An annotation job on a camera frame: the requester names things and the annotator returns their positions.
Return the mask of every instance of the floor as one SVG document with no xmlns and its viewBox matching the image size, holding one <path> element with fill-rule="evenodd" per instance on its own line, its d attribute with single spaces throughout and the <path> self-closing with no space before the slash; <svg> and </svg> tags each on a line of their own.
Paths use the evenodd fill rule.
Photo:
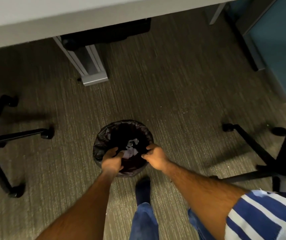
<svg viewBox="0 0 286 240">
<path fill-rule="evenodd" d="M 19 95 L 6 108 L 0 134 L 54 125 L 53 140 L 38 136 L 0 149 L 12 184 L 27 183 L 19 199 L 0 189 L 0 240 L 34 239 L 93 183 L 96 134 L 106 124 L 135 119 L 178 164 L 204 175 L 227 177 L 254 170 L 260 160 L 237 133 L 238 123 L 273 156 L 282 138 L 267 125 L 286 127 L 286 104 L 254 72 L 222 16 L 208 26 L 202 9 L 152 19 L 151 31 L 99 46 L 110 80 L 84 87 L 52 39 L 0 49 L 0 96 Z M 104 239 L 128 239 L 136 210 L 134 185 L 152 178 L 152 206 L 160 239 L 197 239 L 187 204 L 162 173 L 148 166 L 112 185 Z M 240 184 L 271 190 L 269 179 Z"/>
</svg>

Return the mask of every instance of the trash can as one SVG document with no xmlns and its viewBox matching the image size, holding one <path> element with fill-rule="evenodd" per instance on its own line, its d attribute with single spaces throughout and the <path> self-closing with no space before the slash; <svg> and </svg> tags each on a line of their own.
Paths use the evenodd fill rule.
<svg viewBox="0 0 286 240">
<path fill-rule="evenodd" d="M 149 129 L 135 120 L 121 120 L 110 123 L 97 134 L 93 145 L 95 163 L 101 167 L 103 156 L 114 147 L 116 153 L 124 150 L 122 166 L 117 177 L 133 177 L 140 173 L 148 164 L 141 155 L 147 153 L 146 147 L 153 143 L 153 136 Z"/>
</svg>

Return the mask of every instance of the dark sock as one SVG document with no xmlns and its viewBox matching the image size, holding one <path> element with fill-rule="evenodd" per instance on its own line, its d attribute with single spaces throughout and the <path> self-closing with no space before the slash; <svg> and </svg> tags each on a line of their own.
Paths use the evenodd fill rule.
<svg viewBox="0 0 286 240">
<path fill-rule="evenodd" d="M 137 205 L 142 203 L 150 204 L 150 193 L 151 193 L 151 180 L 149 176 L 141 178 L 135 186 L 135 197 Z"/>
</svg>

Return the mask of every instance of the blue jeans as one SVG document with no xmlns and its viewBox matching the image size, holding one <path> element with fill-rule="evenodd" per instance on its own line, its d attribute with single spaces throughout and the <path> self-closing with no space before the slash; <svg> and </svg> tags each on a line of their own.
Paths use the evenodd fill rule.
<svg viewBox="0 0 286 240">
<path fill-rule="evenodd" d="M 215 240 L 209 231 L 203 226 L 196 214 L 188 210 L 189 221 L 197 230 L 200 240 Z M 158 240 L 159 225 L 149 203 L 140 204 L 134 214 L 129 240 Z"/>
</svg>

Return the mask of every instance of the blue and white striped sleeve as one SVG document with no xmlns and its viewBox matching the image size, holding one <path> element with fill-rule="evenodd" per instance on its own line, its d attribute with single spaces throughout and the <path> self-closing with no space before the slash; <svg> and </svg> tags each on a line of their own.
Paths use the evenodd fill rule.
<svg viewBox="0 0 286 240">
<path fill-rule="evenodd" d="M 225 240 L 286 240 L 286 193 L 243 195 L 226 219 Z"/>
</svg>

